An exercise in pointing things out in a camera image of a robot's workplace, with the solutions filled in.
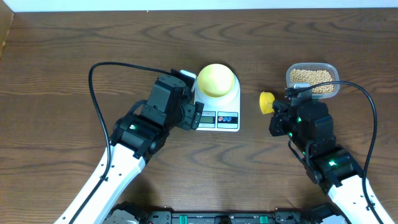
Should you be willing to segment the yellow measuring scoop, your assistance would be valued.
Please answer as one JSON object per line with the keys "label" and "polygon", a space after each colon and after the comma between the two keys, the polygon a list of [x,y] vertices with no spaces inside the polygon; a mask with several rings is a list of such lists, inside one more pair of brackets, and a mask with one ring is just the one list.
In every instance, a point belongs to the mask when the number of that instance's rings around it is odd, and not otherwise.
{"label": "yellow measuring scoop", "polygon": [[271,92],[262,92],[259,97],[259,106],[262,114],[273,113],[274,109],[272,107],[275,97]]}

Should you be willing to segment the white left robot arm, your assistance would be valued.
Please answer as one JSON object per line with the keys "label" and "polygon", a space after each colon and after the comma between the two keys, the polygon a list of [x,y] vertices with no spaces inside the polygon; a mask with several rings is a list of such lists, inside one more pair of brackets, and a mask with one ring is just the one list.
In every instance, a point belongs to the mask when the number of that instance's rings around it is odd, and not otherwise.
{"label": "white left robot arm", "polygon": [[125,188],[165,144],[172,128],[196,129],[203,103],[192,104],[197,76],[186,70],[162,73],[149,99],[132,107],[106,137],[96,169],[57,223],[104,223]]}

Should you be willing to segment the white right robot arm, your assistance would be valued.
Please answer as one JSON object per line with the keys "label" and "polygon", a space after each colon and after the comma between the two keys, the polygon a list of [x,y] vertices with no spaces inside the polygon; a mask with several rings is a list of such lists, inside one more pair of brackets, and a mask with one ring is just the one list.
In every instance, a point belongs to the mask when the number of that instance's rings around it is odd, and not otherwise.
{"label": "white right robot arm", "polygon": [[333,118],[325,103],[306,100],[299,104],[275,100],[269,131],[289,137],[289,146],[310,180],[320,186],[349,223],[392,223],[364,171],[355,158],[336,143]]}

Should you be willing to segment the pale yellow bowl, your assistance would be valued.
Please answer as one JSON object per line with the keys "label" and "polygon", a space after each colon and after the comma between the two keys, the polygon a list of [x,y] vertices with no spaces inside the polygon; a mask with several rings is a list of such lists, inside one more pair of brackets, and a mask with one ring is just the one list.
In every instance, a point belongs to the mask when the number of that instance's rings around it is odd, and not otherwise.
{"label": "pale yellow bowl", "polygon": [[198,87],[207,96],[219,98],[234,87],[235,77],[226,65],[214,63],[204,67],[198,75]]}

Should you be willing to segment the white digital kitchen scale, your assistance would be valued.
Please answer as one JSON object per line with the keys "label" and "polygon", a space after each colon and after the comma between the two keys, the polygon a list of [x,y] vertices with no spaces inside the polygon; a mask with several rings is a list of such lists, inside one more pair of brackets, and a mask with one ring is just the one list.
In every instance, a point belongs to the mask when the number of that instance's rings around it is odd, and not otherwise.
{"label": "white digital kitchen scale", "polygon": [[231,91],[218,98],[206,95],[195,87],[195,102],[204,104],[197,131],[237,132],[241,124],[241,86],[233,73],[234,85]]}

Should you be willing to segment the soybeans in container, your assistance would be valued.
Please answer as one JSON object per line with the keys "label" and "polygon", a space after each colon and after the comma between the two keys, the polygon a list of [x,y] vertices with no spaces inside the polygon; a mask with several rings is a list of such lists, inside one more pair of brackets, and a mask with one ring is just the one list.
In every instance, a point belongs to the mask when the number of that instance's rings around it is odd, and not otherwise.
{"label": "soybeans in container", "polygon": [[[293,69],[290,72],[292,83],[309,83],[311,86],[319,83],[331,82],[332,76],[326,70],[299,70]],[[323,85],[312,90],[315,94],[326,94],[334,91],[333,85]]]}

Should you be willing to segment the clear plastic container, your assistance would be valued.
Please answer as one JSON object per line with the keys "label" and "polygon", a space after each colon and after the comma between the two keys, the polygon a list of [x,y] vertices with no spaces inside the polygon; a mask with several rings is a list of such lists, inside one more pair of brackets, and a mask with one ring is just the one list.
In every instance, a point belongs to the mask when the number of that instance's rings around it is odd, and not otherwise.
{"label": "clear plastic container", "polygon": [[[286,72],[288,87],[306,87],[319,83],[339,81],[337,69],[328,63],[296,63]],[[340,90],[339,84],[329,84],[312,90],[313,99],[324,99],[335,96]]]}

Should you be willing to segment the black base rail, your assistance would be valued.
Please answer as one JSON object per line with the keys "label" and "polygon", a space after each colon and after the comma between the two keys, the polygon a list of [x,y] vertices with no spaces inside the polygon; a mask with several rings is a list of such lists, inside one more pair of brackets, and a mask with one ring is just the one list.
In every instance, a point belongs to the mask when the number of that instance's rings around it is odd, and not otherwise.
{"label": "black base rail", "polygon": [[301,209],[270,212],[176,212],[171,209],[145,211],[129,202],[117,204],[104,220],[109,224],[335,224],[346,223],[329,203]]}

